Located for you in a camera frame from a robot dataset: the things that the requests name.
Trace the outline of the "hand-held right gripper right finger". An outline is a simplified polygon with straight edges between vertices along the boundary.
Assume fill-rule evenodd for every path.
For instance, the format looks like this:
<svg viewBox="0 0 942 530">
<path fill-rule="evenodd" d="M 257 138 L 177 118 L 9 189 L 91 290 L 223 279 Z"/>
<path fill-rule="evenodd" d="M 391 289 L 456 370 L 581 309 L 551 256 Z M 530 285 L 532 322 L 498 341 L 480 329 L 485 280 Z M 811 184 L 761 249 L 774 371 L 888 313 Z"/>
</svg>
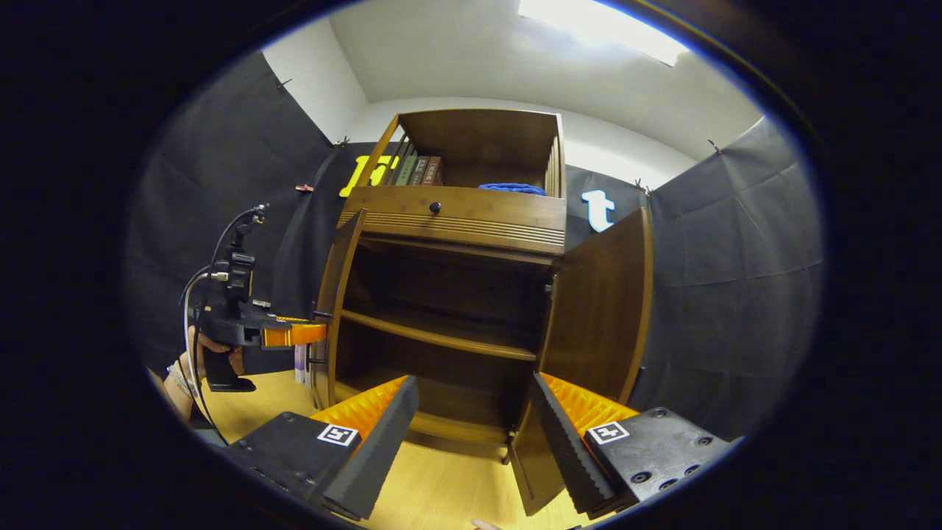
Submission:
<svg viewBox="0 0 942 530">
<path fill-rule="evenodd" d="M 636 411 L 536 372 L 531 403 L 576 511 L 594 520 L 662 497 L 743 442 L 666 407 Z"/>
</svg>

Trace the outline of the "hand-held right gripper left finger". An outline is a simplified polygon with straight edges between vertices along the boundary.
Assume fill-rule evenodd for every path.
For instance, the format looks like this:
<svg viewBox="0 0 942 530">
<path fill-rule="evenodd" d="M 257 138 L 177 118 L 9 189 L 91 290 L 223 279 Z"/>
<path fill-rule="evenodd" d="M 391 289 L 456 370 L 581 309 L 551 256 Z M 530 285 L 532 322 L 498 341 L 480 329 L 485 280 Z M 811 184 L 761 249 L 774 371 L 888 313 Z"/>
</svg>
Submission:
<svg viewBox="0 0 942 530">
<path fill-rule="evenodd" d="M 404 375 L 311 416 L 279 413 L 221 454 L 310 509 L 369 519 L 418 406 Z"/>
</svg>

